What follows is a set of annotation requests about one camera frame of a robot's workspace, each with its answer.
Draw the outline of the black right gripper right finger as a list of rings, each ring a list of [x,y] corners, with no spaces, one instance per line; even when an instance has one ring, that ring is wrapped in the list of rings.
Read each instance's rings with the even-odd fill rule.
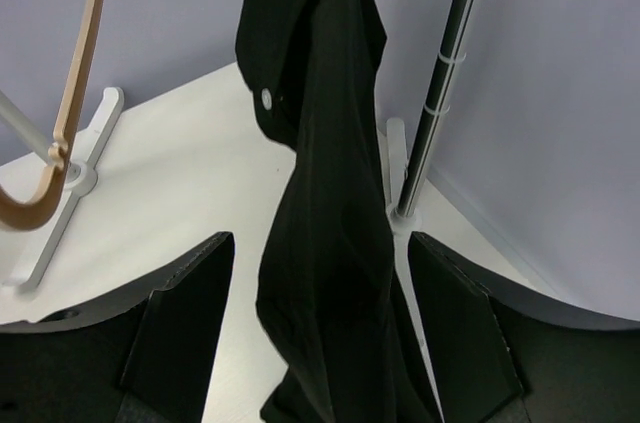
[[[425,233],[408,263],[445,421],[638,421],[638,322],[532,290]]]

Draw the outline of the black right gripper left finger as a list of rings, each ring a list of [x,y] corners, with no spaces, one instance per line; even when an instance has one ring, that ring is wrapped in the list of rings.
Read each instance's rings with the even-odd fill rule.
[[[35,322],[1,327],[4,422],[199,422],[234,236]]]

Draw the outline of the beige plastic hanger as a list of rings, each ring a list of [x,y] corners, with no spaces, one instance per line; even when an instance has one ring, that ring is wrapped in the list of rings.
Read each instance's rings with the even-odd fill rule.
[[[1,119],[45,162],[35,193],[27,201],[1,192],[1,228],[32,231],[54,215],[61,200],[66,176],[71,168],[79,118],[94,57],[104,0],[86,0],[63,97],[58,110],[52,141],[5,96],[1,96]]]

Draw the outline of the black shirt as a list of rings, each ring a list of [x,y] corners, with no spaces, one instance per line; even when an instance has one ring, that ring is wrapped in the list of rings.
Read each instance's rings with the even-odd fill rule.
[[[432,422],[395,270],[374,89],[375,0],[244,0],[236,59],[263,134],[294,169],[261,258],[256,312],[286,363],[266,422]]]

